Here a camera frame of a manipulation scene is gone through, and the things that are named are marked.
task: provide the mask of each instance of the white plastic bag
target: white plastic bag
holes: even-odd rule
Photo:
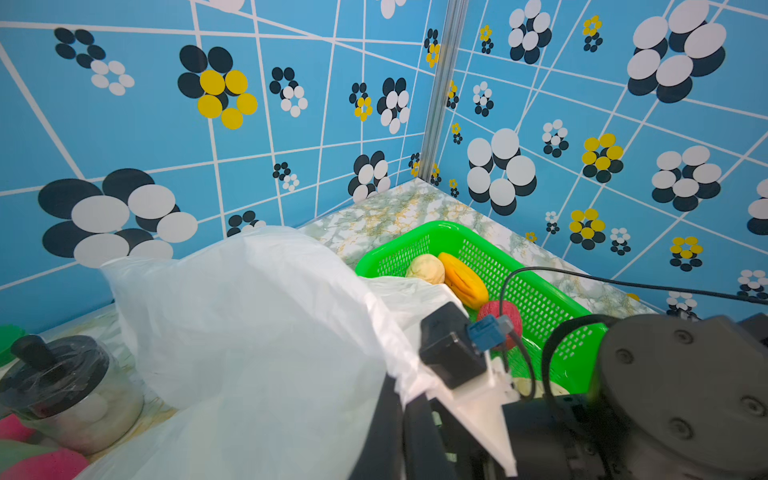
[[[438,381],[400,325],[418,329],[446,301],[460,305],[445,286],[418,279],[363,281],[283,227],[182,260],[126,257],[102,271],[137,370],[184,410],[83,480],[344,479],[385,371],[403,404]]]

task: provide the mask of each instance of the black lid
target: black lid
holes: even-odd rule
[[[20,361],[0,379],[0,405],[25,419],[69,409],[96,388],[109,367],[109,355],[85,335],[47,344],[27,335],[11,348]]]

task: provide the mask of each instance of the yellow circle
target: yellow circle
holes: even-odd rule
[[[595,138],[588,138],[587,141],[584,142],[584,149],[594,151],[597,150],[600,147],[600,141]]]
[[[216,118],[221,115],[221,101],[212,95],[203,95],[197,101],[197,110],[205,118]]]
[[[248,89],[248,79],[245,74],[239,70],[230,71],[230,73],[227,74],[225,82],[227,83],[227,88],[229,88],[235,95],[245,93],[245,90]]]
[[[259,107],[259,102],[251,94],[242,94],[237,97],[237,110],[243,112],[245,115],[253,114]]]
[[[611,148],[608,148],[608,152],[606,153],[608,158],[611,160],[618,160],[621,158],[621,155],[624,155],[624,149],[619,147],[618,145],[614,145]]]
[[[616,135],[614,134],[605,134],[602,137],[600,137],[600,145],[603,147],[613,147],[616,143]]]
[[[598,158],[598,161],[594,162],[594,166],[598,168],[598,170],[607,170],[608,167],[611,166],[611,160],[608,159],[608,157],[600,157]]]
[[[236,108],[228,108],[221,113],[221,123],[230,130],[237,130],[243,125],[243,114]]]
[[[206,70],[200,74],[200,86],[207,94],[220,94],[224,91],[224,85],[224,79],[221,74],[215,70]]]
[[[581,161],[583,161],[586,165],[592,165],[597,159],[598,154],[594,153],[593,151],[584,152],[584,154],[581,155]]]

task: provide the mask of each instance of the green object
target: green object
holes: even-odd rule
[[[11,353],[11,345],[26,334],[16,325],[0,326],[0,366],[7,365],[16,358]]]
[[[491,301],[498,301],[499,290],[508,274],[525,265],[494,247],[467,227],[453,222],[430,222],[368,252],[357,264],[355,273],[377,276],[405,276],[414,258],[424,253],[447,252],[466,263],[485,283]],[[589,310],[554,288],[534,272],[515,276],[507,287],[505,298],[514,303],[523,320],[525,342],[534,371],[541,379],[541,349],[554,328],[565,320],[589,315]],[[470,319],[477,320],[477,310],[467,309]],[[570,393],[584,393],[598,357],[605,326],[583,327],[566,337],[554,353],[551,379]],[[513,377],[530,378],[519,349],[508,353]]]

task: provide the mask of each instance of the toy fruit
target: toy fruit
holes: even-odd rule
[[[462,303],[477,310],[488,302],[488,289],[466,263],[445,252],[440,253],[438,258],[445,267],[445,285],[453,290]]]
[[[498,300],[493,300],[482,306],[478,311],[478,318],[485,318],[486,315],[498,316]],[[502,302],[502,315],[506,315],[512,321],[512,326],[515,328],[515,333],[520,338],[523,337],[523,319],[520,317],[518,307],[514,303],[504,300]],[[506,342],[507,350],[512,350],[516,347],[515,342],[511,338],[507,337]]]

